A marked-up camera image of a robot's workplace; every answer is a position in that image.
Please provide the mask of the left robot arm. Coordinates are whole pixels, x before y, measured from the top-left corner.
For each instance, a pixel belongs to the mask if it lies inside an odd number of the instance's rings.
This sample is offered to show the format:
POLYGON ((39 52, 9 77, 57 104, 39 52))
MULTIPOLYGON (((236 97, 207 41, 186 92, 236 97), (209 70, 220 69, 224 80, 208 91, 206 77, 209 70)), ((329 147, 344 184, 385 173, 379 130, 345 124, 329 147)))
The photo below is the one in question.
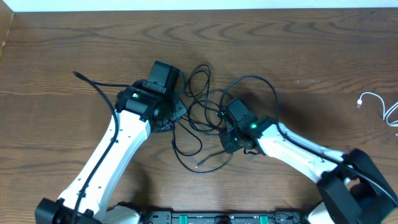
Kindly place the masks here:
POLYGON ((111 196, 133 155, 150 133, 172 130, 185 114, 175 86, 184 74, 155 61, 147 79, 124 85, 116 103, 108 102, 109 126, 76 179, 56 201, 43 198, 36 223, 139 223, 141 213, 127 203, 108 208, 111 196))

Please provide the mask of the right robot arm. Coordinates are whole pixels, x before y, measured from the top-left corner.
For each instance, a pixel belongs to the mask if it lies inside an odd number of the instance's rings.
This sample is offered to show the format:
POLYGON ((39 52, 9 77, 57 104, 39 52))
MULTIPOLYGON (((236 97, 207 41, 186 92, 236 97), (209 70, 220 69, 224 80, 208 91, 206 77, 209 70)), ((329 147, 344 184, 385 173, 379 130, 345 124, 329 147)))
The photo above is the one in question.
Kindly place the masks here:
POLYGON ((306 223, 381 223, 397 208, 397 195, 368 154, 332 150, 305 139, 275 118, 258 118, 238 98, 221 108, 220 141, 232 154, 245 149, 278 159, 312 180, 321 202, 306 223))

